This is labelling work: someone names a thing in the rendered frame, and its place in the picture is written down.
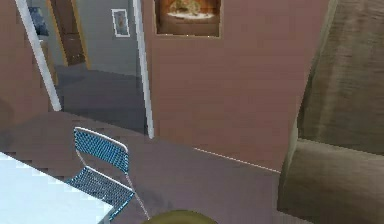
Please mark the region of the small white framed picture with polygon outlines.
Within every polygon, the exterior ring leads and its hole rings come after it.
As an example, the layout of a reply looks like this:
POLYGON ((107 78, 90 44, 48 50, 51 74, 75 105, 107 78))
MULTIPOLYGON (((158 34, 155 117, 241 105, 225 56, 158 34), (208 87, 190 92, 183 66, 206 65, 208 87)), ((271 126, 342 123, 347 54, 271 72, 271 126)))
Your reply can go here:
POLYGON ((126 9, 112 9, 114 33, 116 37, 129 37, 129 25, 126 9))

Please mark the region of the blue mesh folding chair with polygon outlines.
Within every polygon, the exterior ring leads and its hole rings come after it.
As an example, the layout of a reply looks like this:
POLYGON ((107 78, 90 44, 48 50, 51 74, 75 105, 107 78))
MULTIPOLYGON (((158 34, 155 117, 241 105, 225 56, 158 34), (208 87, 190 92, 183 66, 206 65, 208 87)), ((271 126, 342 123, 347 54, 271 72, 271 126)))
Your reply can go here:
POLYGON ((145 217, 150 215, 133 186, 129 176, 129 150, 127 146, 96 131, 75 127, 73 129, 75 152, 83 164, 81 171, 66 180, 70 186, 93 196, 112 207, 109 220, 113 221, 135 197, 145 217), (89 165, 82 153, 94 156, 119 169, 128 185, 98 171, 89 165))

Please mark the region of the brown fabric sofa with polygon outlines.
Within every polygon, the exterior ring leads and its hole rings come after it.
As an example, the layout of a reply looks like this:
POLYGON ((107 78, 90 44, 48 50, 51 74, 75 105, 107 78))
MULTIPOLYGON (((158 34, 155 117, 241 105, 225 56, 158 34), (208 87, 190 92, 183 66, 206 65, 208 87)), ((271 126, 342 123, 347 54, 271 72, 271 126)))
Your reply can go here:
POLYGON ((312 224, 384 224, 384 0, 329 0, 277 209, 312 224))

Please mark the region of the olive green round object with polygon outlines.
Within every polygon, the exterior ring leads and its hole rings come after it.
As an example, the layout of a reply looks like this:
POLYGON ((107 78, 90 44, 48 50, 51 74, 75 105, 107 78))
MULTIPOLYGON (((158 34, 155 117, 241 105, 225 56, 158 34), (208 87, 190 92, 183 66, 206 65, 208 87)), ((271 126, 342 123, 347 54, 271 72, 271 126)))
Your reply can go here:
POLYGON ((218 222, 195 211, 172 210, 155 215, 142 224, 218 224, 218 222))

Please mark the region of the brown wooden door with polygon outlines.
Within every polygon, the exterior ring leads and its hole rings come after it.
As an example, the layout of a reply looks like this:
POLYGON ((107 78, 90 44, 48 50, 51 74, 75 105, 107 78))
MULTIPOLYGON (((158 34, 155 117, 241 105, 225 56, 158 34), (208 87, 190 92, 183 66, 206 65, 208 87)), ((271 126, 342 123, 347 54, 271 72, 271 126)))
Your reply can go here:
POLYGON ((46 0, 52 16, 57 43, 65 66, 84 64, 89 68, 76 0, 46 0))

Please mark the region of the framed orange food picture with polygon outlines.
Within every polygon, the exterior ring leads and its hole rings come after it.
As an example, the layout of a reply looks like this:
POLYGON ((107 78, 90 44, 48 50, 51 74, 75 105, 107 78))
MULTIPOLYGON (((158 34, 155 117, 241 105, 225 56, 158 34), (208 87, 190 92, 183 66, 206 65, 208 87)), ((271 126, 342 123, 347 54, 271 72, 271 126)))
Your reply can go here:
POLYGON ((220 37, 222 0, 154 0, 156 33, 220 37))

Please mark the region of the dark blue framed picture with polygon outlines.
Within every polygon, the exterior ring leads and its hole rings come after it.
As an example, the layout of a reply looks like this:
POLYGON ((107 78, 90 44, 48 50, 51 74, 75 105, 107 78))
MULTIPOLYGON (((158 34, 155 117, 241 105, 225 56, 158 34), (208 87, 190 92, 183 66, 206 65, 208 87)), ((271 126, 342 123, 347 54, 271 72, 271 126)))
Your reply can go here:
POLYGON ((48 36, 49 32, 40 7, 29 7, 29 12, 38 36, 48 36))

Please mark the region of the white table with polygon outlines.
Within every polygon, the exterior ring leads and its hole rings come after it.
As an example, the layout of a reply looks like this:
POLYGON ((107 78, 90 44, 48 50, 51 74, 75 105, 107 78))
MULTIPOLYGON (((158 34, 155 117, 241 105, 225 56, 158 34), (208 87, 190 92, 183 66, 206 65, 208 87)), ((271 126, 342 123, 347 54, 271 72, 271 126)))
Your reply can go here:
POLYGON ((110 224, 112 206, 0 152, 0 224, 110 224))

